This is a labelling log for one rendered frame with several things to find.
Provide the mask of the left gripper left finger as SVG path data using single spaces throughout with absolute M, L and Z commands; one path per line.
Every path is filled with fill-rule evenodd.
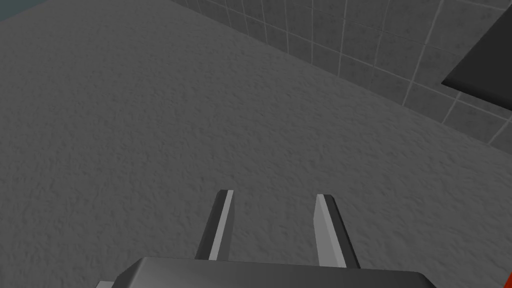
M 234 191 L 221 189 L 215 196 L 195 260 L 228 261 L 234 227 Z

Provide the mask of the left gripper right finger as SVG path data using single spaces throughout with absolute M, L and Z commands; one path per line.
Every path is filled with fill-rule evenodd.
M 349 269 L 361 267 L 332 195 L 316 195 L 313 227 L 320 266 Z

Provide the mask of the black flat panel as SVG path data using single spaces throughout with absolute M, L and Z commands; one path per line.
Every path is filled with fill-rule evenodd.
M 512 111 L 512 5 L 441 84 Z

